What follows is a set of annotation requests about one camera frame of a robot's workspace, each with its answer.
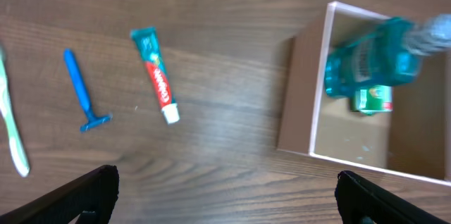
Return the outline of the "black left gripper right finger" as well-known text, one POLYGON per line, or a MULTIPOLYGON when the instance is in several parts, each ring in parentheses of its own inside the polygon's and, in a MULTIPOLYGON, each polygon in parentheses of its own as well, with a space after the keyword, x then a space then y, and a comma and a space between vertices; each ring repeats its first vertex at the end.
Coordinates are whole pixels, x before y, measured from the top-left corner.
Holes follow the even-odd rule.
POLYGON ((447 224, 350 170, 338 174, 335 199, 344 224, 447 224))

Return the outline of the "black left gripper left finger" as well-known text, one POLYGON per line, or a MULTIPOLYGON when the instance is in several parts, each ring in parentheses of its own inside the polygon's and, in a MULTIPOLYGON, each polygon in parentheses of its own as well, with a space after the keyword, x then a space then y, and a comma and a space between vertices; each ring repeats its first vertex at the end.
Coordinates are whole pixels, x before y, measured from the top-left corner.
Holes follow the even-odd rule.
POLYGON ((119 194, 116 166, 103 165, 1 215, 2 223, 108 223, 119 194))

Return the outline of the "teal mouthwash bottle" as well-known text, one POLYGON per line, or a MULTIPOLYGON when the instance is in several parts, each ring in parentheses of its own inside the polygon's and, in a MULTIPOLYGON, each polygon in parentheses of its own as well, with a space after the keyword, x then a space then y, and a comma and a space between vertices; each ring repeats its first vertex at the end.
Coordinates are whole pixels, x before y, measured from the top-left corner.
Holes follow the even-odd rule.
POLYGON ((424 58, 449 49, 449 14, 420 25, 406 18, 389 18, 328 56, 326 94, 343 98, 374 85, 394 87, 413 82, 424 58))

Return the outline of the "green soap packet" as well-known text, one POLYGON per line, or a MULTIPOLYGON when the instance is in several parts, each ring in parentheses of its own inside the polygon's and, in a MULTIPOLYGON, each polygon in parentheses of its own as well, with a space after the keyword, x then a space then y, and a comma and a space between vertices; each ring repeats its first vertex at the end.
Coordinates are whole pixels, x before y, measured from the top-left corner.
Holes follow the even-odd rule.
POLYGON ((366 116, 389 113, 393 110, 392 88, 375 85, 371 88, 360 89, 350 98, 350 109, 366 116))

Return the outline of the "green white toothbrush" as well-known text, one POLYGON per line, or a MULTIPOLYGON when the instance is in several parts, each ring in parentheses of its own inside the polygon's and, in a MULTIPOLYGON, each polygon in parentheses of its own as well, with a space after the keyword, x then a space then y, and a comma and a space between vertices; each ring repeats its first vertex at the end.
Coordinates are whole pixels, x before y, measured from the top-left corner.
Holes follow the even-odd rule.
POLYGON ((3 116, 8 133, 8 143, 13 164, 22 178, 30 173, 30 164, 27 159, 25 147, 20 138, 16 125, 8 90, 8 76, 5 67, 6 53, 1 47, 1 114, 3 116))

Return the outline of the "blue disposable razor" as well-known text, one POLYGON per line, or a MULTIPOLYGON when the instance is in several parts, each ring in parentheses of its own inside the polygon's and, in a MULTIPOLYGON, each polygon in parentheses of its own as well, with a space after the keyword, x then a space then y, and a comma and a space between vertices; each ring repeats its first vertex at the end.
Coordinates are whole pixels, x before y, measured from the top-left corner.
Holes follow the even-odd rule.
POLYGON ((80 106, 87 118, 87 122, 80 127, 80 131, 87 132, 88 130, 109 122, 112 119, 112 115, 97 116, 92 108, 89 92, 83 80, 81 70, 79 69, 75 53, 70 49, 65 49, 63 52, 63 59, 66 63, 80 106))

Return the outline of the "Colgate toothpaste tube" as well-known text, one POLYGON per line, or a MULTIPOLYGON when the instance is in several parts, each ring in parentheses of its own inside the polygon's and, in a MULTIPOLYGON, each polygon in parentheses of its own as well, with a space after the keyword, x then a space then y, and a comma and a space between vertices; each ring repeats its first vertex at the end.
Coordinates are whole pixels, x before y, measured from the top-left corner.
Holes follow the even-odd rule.
POLYGON ((130 37, 135 42, 147 74, 152 81, 156 98, 166 123, 173 124, 178 122, 180 120, 178 104, 168 81, 168 74, 163 62, 156 28, 148 27, 132 30, 130 37))

